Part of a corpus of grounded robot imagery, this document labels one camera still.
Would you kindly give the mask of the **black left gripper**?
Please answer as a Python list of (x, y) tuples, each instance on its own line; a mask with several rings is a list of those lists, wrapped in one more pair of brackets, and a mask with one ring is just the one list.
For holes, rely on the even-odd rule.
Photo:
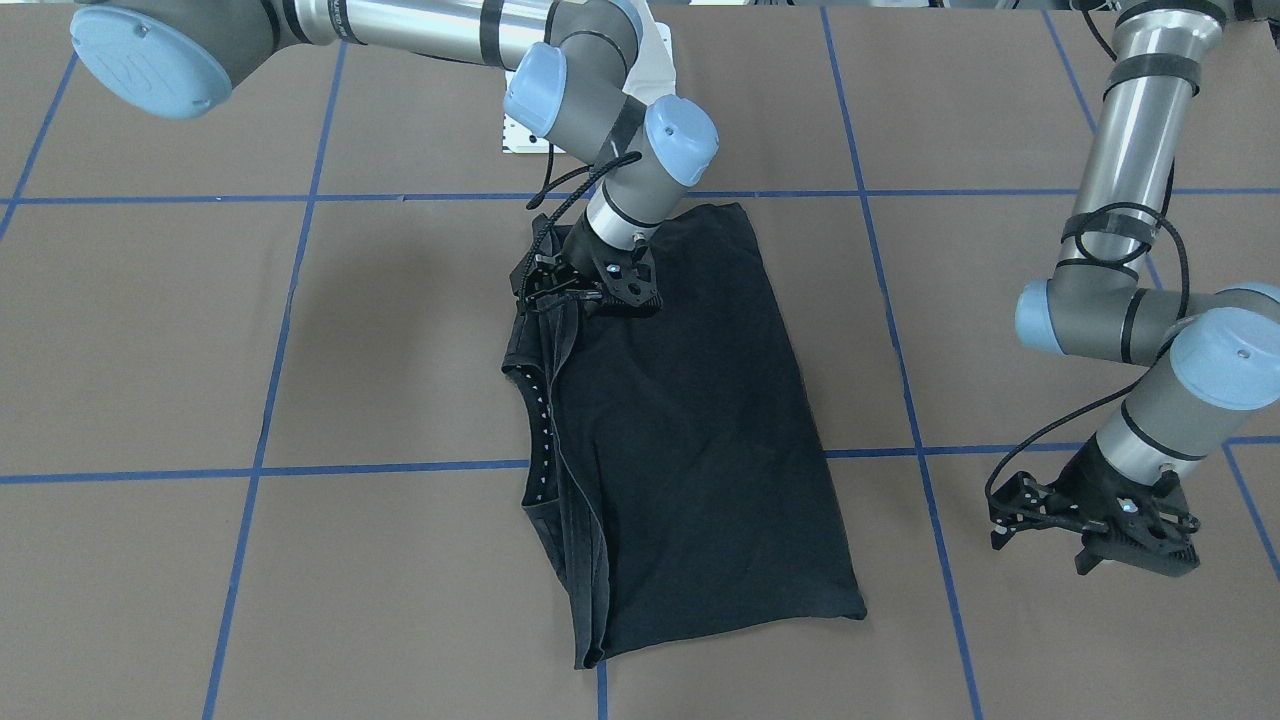
[(1192, 539), (1201, 523), (1190, 514), (1175, 471), (1155, 486), (1135, 483), (1089, 439), (1062, 469), (1055, 489), (1073, 497), (1097, 527), (1082, 534), (1076, 575), (1087, 577), (1112, 560), (1162, 577), (1184, 577), (1201, 565)]

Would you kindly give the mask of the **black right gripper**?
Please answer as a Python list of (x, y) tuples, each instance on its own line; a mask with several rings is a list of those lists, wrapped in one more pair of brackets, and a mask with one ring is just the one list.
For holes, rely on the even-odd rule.
[(581, 277), (579, 293), (598, 316), (648, 318), (663, 300), (655, 260), (646, 240), (617, 249), (602, 240), (586, 220), (576, 222), (562, 246), (563, 256)]

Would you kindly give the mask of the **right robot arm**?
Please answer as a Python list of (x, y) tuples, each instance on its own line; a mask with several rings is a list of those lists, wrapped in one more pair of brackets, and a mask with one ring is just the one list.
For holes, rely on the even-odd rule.
[(492, 110), (582, 164), (512, 273), (525, 311), (657, 313), (657, 232), (719, 146), (676, 94), (645, 1), (79, 1), (69, 37), (104, 88), (169, 120), (210, 113), (274, 58), (312, 47), (398, 60), (384, 94), (425, 100), (434, 69), (445, 90), (502, 91)]

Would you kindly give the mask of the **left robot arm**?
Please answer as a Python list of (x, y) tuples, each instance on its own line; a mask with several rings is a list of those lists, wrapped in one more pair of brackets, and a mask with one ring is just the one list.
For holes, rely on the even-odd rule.
[(1079, 534), (1076, 571), (1123, 562), (1183, 577), (1201, 559), (1201, 523), (1181, 483), (1257, 411), (1277, 402), (1277, 287), (1190, 291), (1140, 284), (1160, 233), (1185, 243), (1164, 205), (1187, 111), (1206, 58), (1235, 23), (1277, 17), (1275, 1), (1140, 1), (1114, 24), (1114, 67), (1053, 274), (1029, 283), (1019, 340), (1061, 356), (1142, 366), (1112, 395), (1117, 409), (1048, 484), (1019, 471), (987, 480), (1001, 550), (1024, 530)]

